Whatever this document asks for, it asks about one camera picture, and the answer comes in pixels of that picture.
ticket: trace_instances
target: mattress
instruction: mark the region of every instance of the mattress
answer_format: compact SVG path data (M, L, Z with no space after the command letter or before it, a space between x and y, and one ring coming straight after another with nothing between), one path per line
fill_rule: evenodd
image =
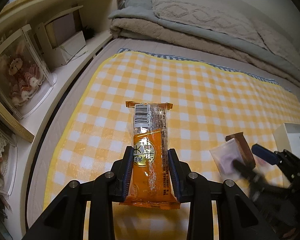
M87 84L89 83L91 77L97 70L98 66L104 60L116 54L121 48L145 51L149 53L177 55L185 58L202 60L204 62L212 63L215 65L226 66L243 72L252 73L254 75L258 75L264 78L274 79L281 86L295 94L300 102L300 88L298 88L297 86L293 85L285 79L269 74L252 65L239 62L233 59L208 54L201 51L165 44L162 42L141 41L123 38L116 39L110 42L90 63L87 69L77 80L75 85L72 87L71 91L69 92L59 111L57 112L54 120L52 121L52 124L42 144L31 181L26 214L29 227L42 213L45 186L47 182L50 161L54 149L58 141L60 140L60 137L64 131L65 126L69 121L71 114L77 106L80 98L82 97L83 92L87 87Z

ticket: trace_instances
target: open white box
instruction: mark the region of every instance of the open white box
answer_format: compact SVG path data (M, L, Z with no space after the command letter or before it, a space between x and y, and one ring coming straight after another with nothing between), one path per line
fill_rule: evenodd
M300 159L300 124L283 123L274 131L273 136L279 152L286 149ZM283 176L283 186L289 185L290 182Z

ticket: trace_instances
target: barcode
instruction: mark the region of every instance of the barcode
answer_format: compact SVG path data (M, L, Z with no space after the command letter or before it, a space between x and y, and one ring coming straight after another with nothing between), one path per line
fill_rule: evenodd
M134 127L148 127L149 124L150 105L135 105L134 111Z

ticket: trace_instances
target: orange snack wrapper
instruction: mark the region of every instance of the orange snack wrapper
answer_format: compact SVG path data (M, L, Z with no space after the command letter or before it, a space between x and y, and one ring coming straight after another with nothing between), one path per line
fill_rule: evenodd
M168 168L168 138L165 110L172 104L126 102L133 114L133 170L125 205L178 209L172 194Z

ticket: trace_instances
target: gold circular label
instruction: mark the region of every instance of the gold circular label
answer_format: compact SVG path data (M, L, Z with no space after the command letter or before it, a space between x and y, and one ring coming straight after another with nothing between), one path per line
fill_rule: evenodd
M134 144L133 162L134 164L144 167L146 166L146 160L153 162L155 156L154 146L146 137L138 140Z

